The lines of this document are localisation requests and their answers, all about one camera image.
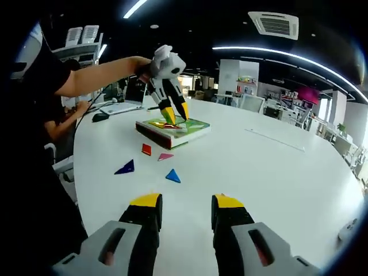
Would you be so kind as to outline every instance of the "computer mouse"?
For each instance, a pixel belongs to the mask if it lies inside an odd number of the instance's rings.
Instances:
[[[108,115],[108,114],[97,113],[93,116],[92,122],[100,122],[100,121],[108,119],[109,117],[110,117],[110,115]]]

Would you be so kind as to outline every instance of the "book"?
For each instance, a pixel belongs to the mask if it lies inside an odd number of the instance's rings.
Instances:
[[[137,121],[136,129],[156,144],[169,150],[186,144],[211,131],[210,124],[206,122],[194,119],[185,121],[180,116],[177,117],[176,121],[176,125],[166,123],[163,117],[143,122]]]

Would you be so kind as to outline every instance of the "green book cover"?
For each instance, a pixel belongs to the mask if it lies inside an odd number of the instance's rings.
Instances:
[[[177,117],[175,126],[166,124],[166,120],[163,117],[147,120],[144,121],[143,123],[148,124],[149,126],[153,126],[160,133],[168,134],[176,139],[194,134],[196,132],[200,132],[201,130],[208,128],[210,126],[206,122],[194,119],[188,119],[185,121],[180,116]]]

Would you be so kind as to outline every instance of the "window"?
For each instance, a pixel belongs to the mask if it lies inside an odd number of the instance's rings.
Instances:
[[[331,115],[331,107],[331,99],[321,99],[318,117],[320,117],[324,121],[328,121],[329,116]]]

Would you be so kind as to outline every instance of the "triangle piece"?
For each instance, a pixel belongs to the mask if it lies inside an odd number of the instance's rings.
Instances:
[[[177,173],[175,172],[174,169],[172,169],[168,175],[166,175],[166,179],[174,181],[174,182],[178,182],[181,183],[179,176],[177,175]]]
[[[160,157],[159,157],[158,161],[165,160],[165,159],[173,157],[173,156],[174,156],[173,154],[160,154]]]
[[[126,174],[126,173],[134,172],[134,161],[130,160],[127,164],[124,165],[123,168],[117,170],[114,174]]]

